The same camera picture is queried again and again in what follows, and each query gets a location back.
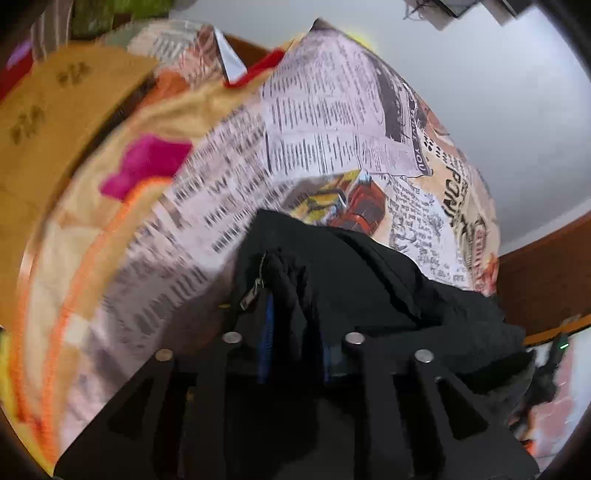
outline white wall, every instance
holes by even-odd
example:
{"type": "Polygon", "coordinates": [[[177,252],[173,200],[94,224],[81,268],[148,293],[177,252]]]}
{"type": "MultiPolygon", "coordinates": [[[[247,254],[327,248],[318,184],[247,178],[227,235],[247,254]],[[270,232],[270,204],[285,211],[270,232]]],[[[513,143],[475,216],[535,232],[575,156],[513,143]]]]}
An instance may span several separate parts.
{"type": "Polygon", "coordinates": [[[535,7],[501,27],[479,5],[443,31],[404,20],[403,0],[198,0],[181,15],[266,47],[307,31],[317,17],[364,36],[482,172],[501,252],[590,205],[591,82],[535,7]]]}

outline bolt head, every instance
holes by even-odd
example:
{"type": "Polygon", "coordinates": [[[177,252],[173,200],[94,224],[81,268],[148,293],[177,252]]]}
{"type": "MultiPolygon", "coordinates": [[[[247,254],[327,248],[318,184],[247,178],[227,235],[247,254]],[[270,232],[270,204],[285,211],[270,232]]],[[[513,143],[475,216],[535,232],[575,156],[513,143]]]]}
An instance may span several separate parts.
{"type": "Polygon", "coordinates": [[[242,342],[242,335],[238,332],[226,332],[222,335],[222,340],[226,343],[240,343],[242,342]]]}
{"type": "Polygon", "coordinates": [[[345,342],[351,345],[361,345],[364,341],[364,335],[359,332],[349,332],[345,335],[345,342]]]}
{"type": "Polygon", "coordinates": [[[158,362],[168,362],[173,359],[173,351],[167,348],[162,348],[156,352],[156,360],[158,362]]]}
{"type": "Polygon", "coordinates": [[[430,362],[433,361],[433,359],[435,358],[435,356],[433,355],[433,352],[431,350],[417,350],[416,352],[414,352],[414,357],[421,362],[422,364],[428,364],[430,362]]]}

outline black jacket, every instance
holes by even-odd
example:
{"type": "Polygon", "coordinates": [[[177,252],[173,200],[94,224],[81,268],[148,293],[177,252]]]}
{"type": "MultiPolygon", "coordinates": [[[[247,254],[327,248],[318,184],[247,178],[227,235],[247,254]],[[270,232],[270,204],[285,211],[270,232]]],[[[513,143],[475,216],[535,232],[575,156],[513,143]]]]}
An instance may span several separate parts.
{"type": "Polygon", "coordinates": [[[534,355],[524,331],[505,324],[493,300],[429,280],[362,233],[260,210],[238,252],[234,305],[259,270],[273,295],[271,374],[288,362],[312,365],[327,384],[356,373],[342,351],[355,331],[374,339],[393,373],[403,374],[416,350],[431,350],[502,421],[529,386],[534,355]]]}

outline zipper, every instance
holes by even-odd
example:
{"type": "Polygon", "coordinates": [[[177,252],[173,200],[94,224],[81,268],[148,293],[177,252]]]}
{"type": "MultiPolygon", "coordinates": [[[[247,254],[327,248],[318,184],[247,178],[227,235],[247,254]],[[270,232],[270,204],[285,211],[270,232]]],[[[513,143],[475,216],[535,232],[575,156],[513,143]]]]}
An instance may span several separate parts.
{"type": "Polygon", "coordinates": [[[246,292],[246,295],[242,297],[240,301],[240,308],[242,311],[247,310],[248,307],[252,304],[253,301],[256,300],[258,294],[260,293],[261,289],[265,287],[265,283],[262,279],[262,263],[265,261],[265,257],[267,253],[265,252],[261,258],[261,263],[259,264],[259,276],[255,279],[255,284],[252,288],[246,292]]]}

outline newspaper print bedsheet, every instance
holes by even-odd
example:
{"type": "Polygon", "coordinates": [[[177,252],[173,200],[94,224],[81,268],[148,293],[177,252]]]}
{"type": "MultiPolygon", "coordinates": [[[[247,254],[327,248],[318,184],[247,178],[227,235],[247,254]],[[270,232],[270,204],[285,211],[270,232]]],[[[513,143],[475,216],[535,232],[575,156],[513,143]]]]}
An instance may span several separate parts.
{"type": "Polygon", "coordinates": [[[401,77],[335,30],[307,34],[260,99],[194,145],[95,313],[62,449],[161,345],[179,307],[227,298],[233,253],[259,208],[365,232],[429,278],[494,289],[498,230],[478,172],[401,77]]]}

